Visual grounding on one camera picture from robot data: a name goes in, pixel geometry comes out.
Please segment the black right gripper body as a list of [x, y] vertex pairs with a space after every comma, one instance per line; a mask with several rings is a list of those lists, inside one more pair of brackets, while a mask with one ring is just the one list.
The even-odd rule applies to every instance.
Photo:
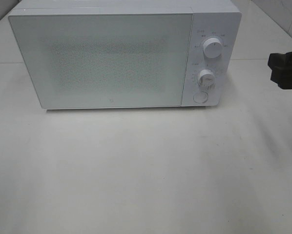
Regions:
[[271, 69], [271, 81], [283, 90], [292, 90], [292, 52], [270, 54], [268, 67]]

